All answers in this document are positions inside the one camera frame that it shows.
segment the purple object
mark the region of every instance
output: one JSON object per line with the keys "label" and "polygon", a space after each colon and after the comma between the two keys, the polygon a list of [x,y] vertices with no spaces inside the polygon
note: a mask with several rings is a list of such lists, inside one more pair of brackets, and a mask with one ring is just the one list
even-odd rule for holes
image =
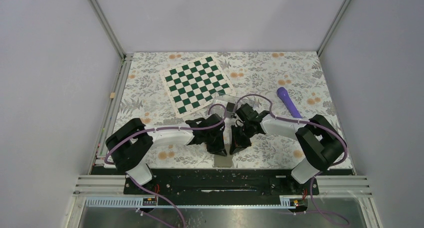
{"label": "purple object", "polygon": [[277,89],[277,96],[281,99],[285,107],[289,110],[291,116],[295,118],[302,118],[301,114],[297,110],[296,106],[293,104],[288,94],[289,93],[287,92],[287,90],[283,87]]}

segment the green square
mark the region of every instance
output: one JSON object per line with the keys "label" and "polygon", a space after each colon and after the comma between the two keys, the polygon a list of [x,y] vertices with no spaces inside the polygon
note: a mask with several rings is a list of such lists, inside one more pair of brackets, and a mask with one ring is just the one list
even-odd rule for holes
{"label": "green square", "polygon": [[181,95],[181,94],[184,94],[184,93],[186,93],[186,90],[182,87],[182,88],[180,88],[180,89],[178,89],[178,93]]}
{"label": "green square", "polygon": [[182,100],[180,96],[176,96],[176,97],[174,97],[173,99],[174,99],[174,101],[175,101],[175,102],[179,102],[179,101],[181,101],[181,100]]}
{"label": "green square", "polygon": [[193,105],[193,108],[196,108],[196,107],[199,107],[200,106],[199,102],[194,102],[194,103],[192,103],[192,105]]}
{"label": "green square", "polygon": [[196,98],[197,98],[198,100],[204,99],[203,94],[198,94],[198,95],[196,95]]}
{"label": "green square", "polygon": [[195,94],[195,92],[193,92],[193,91],[187,92],[187,96],[188,96],[188,97],[193,97],[193,96],[194,96],[194,94]]}
{"label": "green square", "polygon": [[185,113],[185,112],[187,112],[187,110],[186,110],[186,108],[185,108],[185,107],[180,107],[180,108],[178,109],[178,112],[181,114],[181,113]]}
{"label": "green square", "polygon": [[189,105],[190,104],[190,99],[184,99],[183,101],[182,101],[182,103],[184,104],[184,105]]}

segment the floral tablecloth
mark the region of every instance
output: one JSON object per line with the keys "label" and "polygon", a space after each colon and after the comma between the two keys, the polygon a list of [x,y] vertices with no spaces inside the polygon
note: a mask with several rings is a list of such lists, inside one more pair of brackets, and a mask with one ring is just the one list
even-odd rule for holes
{"label": "floral tablecloth", "polygon": [[[159,71],[205,55],[218,59],[230,78],[237,97],[257,93],[273,101],[276,115],[290,116],[276,91],[283,86],[304,118],[324,115],[341,133],[336,111],[316,52],[138,52],[133,56],[113,131],[132,118],[145,124],[170,125],[205,116],[206,108],[176,118]],[[258,111],[268,110],[255,99]],[[290,138],[256,135],[252,146],[234,155],[234,168],[291,169],[304,158],[297,141]],[[152,168],[212,168],[214,156],[205,145],[170,145],[150,149],[143,159]],[[336,168],[352,168],[347,159]]]}

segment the white wall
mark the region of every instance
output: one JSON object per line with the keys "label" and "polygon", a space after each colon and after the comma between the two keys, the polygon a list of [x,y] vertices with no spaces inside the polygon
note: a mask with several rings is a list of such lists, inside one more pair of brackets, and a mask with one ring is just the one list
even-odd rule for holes
{"label": "white wall", "polygon": [[422,227],[423,0],[353,0],[321,61],[385,228]]}
{"label": "white wall", "polygon": [[126,52],[315,51],[343,0],[99,0]]}
{"label": "white wall", "polygon": [[60,226],[118,66],[87,0],[0,0],[0,227]]}

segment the chessboard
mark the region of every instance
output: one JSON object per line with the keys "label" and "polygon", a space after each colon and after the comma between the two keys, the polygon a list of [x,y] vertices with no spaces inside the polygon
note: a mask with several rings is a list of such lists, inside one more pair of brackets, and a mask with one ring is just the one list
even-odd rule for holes
{"label": "chessboard", "polygon": [[176,117],[213,102],[214,94],[235,96],[236,91],[213,56],[204,56],[160,72]]}

